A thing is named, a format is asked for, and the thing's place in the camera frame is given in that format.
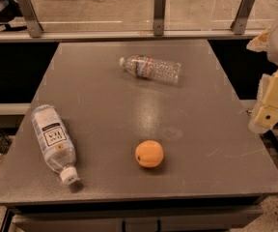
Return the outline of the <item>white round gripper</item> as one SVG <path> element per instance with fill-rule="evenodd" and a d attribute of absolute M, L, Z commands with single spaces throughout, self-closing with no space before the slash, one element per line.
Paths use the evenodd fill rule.
<path fill-rule="evenodd" d="M 278 17 L 271 28 L 265 28 L 251 40 L 246 48 L 254 52 L 267 51 L 269 62 L 278 66 Z M 248 125 L 254 133 L 266 133 L 278 123 L 278 70 L 269 75 L 264 73 L 259 82 L 257 101 Z"/>

